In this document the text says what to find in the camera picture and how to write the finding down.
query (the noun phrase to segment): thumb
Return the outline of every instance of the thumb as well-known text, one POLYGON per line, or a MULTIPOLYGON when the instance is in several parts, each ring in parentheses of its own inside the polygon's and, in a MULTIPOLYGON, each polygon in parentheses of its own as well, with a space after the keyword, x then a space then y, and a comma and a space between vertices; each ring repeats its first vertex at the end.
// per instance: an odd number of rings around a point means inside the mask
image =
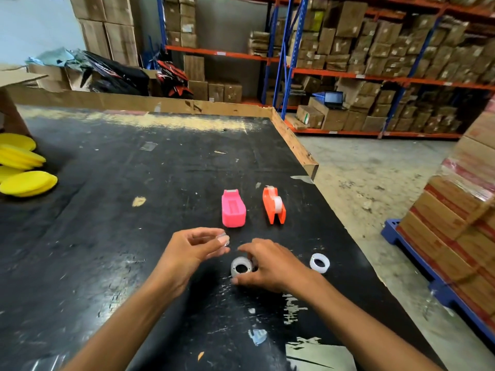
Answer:
POLYGON ((258 270, 256 272, 246 272, 243 274, 238 274, 237 276, 233 277, 230 282, 232 282, 232 284, 234 285, 261 286, 261 273, 258 270))
POLYGON ((219 238, 212 239, 210 242, 207 242, 204 245, 194 246, 194 248, 197 250, 197 253, 199 254, 201 260, 204 260, 208 254, 211 254, 225 246, 228 240, 229 236, 223 235, 219 238))

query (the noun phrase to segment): stack of yellow pads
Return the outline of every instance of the stack of yellow pads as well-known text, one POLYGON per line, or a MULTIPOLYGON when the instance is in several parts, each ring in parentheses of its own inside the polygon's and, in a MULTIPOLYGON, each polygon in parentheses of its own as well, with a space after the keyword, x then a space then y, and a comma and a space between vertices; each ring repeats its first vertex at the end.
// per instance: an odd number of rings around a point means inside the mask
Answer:
POLYGON ((0 192, 18 197, 34 196, 54 187, 53 174, 30 171, 41 167, 46 159, 32 150, 36 143, 30 137, 0 133, 0 192))

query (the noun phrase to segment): gray wall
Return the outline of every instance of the gray wall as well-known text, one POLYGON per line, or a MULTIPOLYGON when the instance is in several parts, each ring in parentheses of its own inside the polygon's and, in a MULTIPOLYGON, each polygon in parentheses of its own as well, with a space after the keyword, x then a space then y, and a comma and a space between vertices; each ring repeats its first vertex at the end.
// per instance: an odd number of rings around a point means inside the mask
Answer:
MULTIPOLYGON (((145 47, 148 35, 160 42, 156 0, 139 0, 145 47)), ((263 30, 267 4, 240 0, 197 0, 196 28, 200 48, 247 52, 252 30, 263 30)), ((29 56, 66 47, 84 48, 70 0, 0 0, 0 62, 21 64, 29 56)), ((181 61, 181 54, 174 60, 181 61)), ((205 57, 207 79, 236 79, 244 96, 255 96, 260 62, 205 57)))

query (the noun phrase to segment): laptop screen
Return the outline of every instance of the laptop screen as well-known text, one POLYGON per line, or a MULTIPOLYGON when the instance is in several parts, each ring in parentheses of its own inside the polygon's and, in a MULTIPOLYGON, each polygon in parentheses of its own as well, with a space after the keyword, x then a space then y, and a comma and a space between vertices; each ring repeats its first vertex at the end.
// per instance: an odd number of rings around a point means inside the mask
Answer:
POLYGON ((342 91, 330 91, 325 93, 325 103, 342 104, 343 92, 342 91))

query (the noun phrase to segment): pallet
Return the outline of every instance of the pallet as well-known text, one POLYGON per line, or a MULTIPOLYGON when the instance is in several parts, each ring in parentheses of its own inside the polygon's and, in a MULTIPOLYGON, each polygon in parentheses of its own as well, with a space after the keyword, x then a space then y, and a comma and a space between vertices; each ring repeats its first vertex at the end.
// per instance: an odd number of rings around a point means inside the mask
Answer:
POLYGON ((407 250, 408 254, 412 256, 430 275, 433 279, 428 285, 428 288, 433 293, 438 301, 446 306, 452 308, 452 304, 455 303, 464 312, 472 323, 487 337, 487 339, 495 345, 495 334, 490 328, 476 315, 468 305, 457 295, 457 293, 430 267, 430 265, 412 248, 409 243, 402 237, 395 229, 400 223, 399 218, 389 218, 385 221, 385 227, 383 228, 381 235, 390 244, 395 244, 399 241, 407 250))

